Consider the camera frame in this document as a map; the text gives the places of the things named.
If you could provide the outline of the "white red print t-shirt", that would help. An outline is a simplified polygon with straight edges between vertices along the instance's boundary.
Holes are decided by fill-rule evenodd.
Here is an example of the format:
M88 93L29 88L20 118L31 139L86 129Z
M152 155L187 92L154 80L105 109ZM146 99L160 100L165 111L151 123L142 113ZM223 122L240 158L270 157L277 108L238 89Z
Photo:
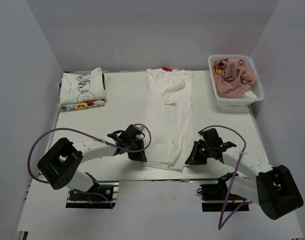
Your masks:
M194 145L192 90L186 70L147 69L144 125L151 133L145 165L182 172Z

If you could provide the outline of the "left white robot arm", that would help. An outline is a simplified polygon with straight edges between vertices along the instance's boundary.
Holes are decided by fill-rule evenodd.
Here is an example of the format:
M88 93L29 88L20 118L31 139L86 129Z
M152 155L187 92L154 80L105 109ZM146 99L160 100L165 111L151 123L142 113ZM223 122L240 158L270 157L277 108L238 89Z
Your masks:
M37 167L54 190L67 187L88 200L98 195L99 183L90 173L78 170L81 164L122 154L127 154L132 161L146 162L145 149L152 140L150 131L141 123L108 134L113 143L76 129L62 127L61 130L75 132L91 140L73 143L62 137L39 160Z

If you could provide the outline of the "pink t-shirt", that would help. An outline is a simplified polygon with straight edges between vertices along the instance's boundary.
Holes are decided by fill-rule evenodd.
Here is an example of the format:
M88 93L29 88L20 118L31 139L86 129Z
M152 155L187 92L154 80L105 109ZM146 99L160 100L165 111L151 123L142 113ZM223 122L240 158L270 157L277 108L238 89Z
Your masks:
M222 98L242 99L251 90L258 77L241 58L219 58L212 64L214 83Z

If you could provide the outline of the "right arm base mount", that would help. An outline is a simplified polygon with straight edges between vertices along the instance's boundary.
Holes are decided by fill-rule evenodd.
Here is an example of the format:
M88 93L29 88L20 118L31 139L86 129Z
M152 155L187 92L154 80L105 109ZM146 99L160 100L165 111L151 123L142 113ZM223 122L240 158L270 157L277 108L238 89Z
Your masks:
M217 183L201 184L196 193L201 197L201 206L204 213L221 212L226 192ZM225 212L232 212L244 200L245 198L239 195L230 194Z

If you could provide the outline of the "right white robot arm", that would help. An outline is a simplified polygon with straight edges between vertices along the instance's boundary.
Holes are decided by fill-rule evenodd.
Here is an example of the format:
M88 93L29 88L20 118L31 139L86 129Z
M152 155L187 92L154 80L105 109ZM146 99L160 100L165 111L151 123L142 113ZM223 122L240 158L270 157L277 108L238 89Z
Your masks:
M197 193L204 201L223 201L223 207L235 199L242 202L235 211L248 204L257 204L264 214L277 220L304 205L302 195L290 170L284 166L272 166L259 162L246 153L246 147L238 149L231 141L224 142L214 125L199 131L202 137L195 141L185 164L206 165L214 159L234 170L217 179L216 184L203 184Z

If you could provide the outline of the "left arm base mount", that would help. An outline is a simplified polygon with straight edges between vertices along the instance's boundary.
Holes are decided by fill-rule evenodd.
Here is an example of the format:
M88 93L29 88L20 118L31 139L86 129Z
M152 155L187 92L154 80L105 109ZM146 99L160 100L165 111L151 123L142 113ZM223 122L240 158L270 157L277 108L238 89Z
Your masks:
M80 193L69 190L65 207L67 209L108 209L114 208L118 193L118 182L100 182L93 193Z

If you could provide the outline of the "plain white t-shirt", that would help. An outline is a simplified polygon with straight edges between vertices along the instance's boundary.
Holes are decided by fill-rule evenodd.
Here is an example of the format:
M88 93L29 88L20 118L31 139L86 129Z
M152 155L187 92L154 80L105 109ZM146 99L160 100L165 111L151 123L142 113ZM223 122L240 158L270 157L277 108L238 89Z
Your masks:
M257 99L257 96L251 90L249 90L242 95L242 98L243 99Z

